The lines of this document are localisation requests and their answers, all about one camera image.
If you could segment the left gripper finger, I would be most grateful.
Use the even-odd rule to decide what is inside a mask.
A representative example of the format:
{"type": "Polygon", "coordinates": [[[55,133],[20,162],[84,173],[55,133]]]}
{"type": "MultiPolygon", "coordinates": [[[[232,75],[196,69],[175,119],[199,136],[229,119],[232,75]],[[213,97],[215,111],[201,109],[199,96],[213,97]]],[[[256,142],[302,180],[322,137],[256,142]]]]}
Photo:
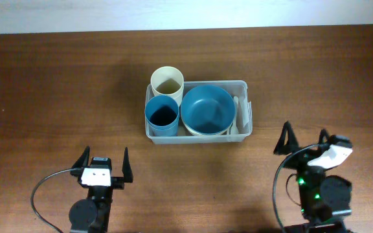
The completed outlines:
{"type": "Polygon", "coordinates": [[[83,168],[88,165],[89,162],[90,147],[86,146],[82,155],[73,164],[72,168],[83,168]]]}
{"type": "Polygon", "coordinates": [[[130,159],[129,159],[129,153],[128,153],[127,147],[125,147],[125,150],[124,150],[124,159],[122,162],[122,173],[123,173],[123,178],[125,179],[133,178],[133,172],[132,172],[131,165],[130,165],[130,159]]]}

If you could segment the white plastic spoon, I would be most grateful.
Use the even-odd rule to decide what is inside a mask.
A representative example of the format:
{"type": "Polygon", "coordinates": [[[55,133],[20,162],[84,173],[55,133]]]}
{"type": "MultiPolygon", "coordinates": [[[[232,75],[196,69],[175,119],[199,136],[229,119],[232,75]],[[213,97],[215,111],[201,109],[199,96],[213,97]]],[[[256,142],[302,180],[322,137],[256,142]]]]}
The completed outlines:
{"type": "Polygon", "coordinates": [[[235,107],[235,116],[234,116],[234,120],[232,122],[232,126],[230,128],[230,134],[231,135],[237,135],[237,134],[239,134],[238,127],[237,127],[239,98],[237,96],[234,96],[233,101],[234,101],[234,107],[235,107]]]}

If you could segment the blue cup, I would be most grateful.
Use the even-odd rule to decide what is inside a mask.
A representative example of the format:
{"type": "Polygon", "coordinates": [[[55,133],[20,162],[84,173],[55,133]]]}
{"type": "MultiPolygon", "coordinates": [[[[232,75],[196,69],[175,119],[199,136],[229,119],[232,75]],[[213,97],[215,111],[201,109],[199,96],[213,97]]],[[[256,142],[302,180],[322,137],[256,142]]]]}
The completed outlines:
{"type": "Polygon", "coordinates": [[[178,131],[178,125],[174,125],[168,129],[157,129],[151,126],[149,128],[155,137],[176,137],[178,131]]]}
{"type": "Polygon", "coordinates": [[[155,129],[167,130],[179,123],[180,110],[177,102],[165,95],[151,98],[144,110],[147,122],[155,129]]]}

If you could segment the cream bowl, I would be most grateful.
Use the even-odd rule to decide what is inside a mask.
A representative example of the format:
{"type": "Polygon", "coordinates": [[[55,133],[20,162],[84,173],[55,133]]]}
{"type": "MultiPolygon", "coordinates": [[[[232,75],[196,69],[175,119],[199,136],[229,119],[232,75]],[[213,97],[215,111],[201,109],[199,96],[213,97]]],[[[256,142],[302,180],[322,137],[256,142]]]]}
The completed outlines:
{"type": "Polygon", "coordinates": [[[192,135],[195,135],[195,136],[214,136],[214,135],[223,135],[223,134],[226,134],[226,131],[228,130],[228,128],[224,131],[220,131],[218,133],[200,133],[200,132],[197,132],[195,131],[194,129],[190,128],[189,126],[185,125],[185,128],[187,129],[187,131],[189,131],[192,135]]]}
{"type": "Polygon", "coordinates": [[[223,131],[222,131],[220,126],[217,126],[216,124],[213,124],[213,123],[210,123],[210,122],[206,122],[205,124],[203,124],[201,126],[197,126],[198,131],[196,131],[195,129],[188,126],[186,123],[184,123],[184,121],[183,121],[183,124],[184,124],[185,129],[189,133],[191,133],[192,135],[195,135],[195,136],[228,135],[229,130],[231,129],[233,124],[236,122],[236,117],[237,117],[237,115],[234,116],[231,124],[226,129],[224,129],[223,131]]]}

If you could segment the cream bowl front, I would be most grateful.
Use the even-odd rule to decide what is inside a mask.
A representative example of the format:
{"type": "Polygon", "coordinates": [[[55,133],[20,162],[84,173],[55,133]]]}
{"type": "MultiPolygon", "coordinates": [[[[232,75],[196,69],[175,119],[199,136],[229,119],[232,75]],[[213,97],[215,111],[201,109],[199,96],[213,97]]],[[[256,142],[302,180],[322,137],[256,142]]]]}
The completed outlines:
{"type": "Polygon", "coordinates": [[[213,123],[210,123],[210,122],[206,122],[205,124],[203,124],[201,126],[197,126],[198,131],[196,131],[195,129],[188,126],[186,123],[184,123],[184,121],[183,121],[183,124],[184,124],[185,129],[189,133],[191,133],[192,135],[195,135],[195,136],[228,135],[229,130],[231,129],[233,124],[236,122],[236,117],[237,117],[237,115],[234,116],[231,124],[226,129],[224,129],[223,131],[222,131],[220,126],[217,126],[216,124],[213,124],[213,123]]]}

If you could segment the blue bowl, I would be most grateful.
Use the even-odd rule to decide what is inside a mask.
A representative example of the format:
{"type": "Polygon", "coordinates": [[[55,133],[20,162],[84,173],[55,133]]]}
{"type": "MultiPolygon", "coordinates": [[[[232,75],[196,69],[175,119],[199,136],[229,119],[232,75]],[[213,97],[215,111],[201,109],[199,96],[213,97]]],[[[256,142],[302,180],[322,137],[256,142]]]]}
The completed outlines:
{"type": "Polygon", "coordinates": [[[233,97],[215,85],[193,87],[183,97],[180,111],[184,125],[204,136],[224,133],[236,117],[233,97]]]}

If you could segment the cream cup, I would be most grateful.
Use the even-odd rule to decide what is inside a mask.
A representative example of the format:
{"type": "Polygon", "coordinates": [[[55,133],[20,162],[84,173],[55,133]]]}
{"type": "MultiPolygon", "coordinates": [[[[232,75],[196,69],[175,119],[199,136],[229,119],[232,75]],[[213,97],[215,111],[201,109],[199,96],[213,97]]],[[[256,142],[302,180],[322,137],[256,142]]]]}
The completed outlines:
{"type": "Polygon", "coordinates": [[[155,96],[169,96],[176,101],[178,106],[181,105],[184,91],[184,76],[179,69],[171,66],[156,69],[151,75],[150,84],[155,96]]]}

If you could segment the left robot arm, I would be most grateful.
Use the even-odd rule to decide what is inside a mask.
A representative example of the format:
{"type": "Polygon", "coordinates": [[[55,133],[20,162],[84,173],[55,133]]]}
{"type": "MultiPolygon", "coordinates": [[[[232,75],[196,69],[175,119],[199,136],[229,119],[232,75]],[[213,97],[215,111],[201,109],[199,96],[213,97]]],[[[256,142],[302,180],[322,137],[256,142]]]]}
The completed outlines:
{"type": "Polygon", "coordinates": [[[70,231],[73,233],[107,232],[113,191],[123,190],[126,183],[133,182],[128,150],[124,150],[122,177],[111,175],[110,158],[91,158],[89,153],[88,146],[70,171],[77,178],[78,184],[88,189],[87,197],[75,202],[69,211],[70,231]]]}

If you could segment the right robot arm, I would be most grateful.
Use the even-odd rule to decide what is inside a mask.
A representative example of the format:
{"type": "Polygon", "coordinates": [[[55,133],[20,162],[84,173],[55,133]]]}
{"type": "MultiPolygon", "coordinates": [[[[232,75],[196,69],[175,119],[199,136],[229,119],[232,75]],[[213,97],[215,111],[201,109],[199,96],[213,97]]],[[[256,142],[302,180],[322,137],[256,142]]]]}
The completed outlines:
{"type": "Polygon", "coordinates": [[[352,183],[328,170],[341,165],[353,152],[353,144],[342,135],[329,135],[322,129],[318,142],[300,147],[290,122],[285,122],[275,146],[275,155],[286,158],[278,166],[272,185],[275,218],[281,232],[350,232],[344,218],[352,214],[352,183]],[[277,209],[277,180],[281,169],[295,170],[300,207],[305,223],[285,226],[277,209]]]}

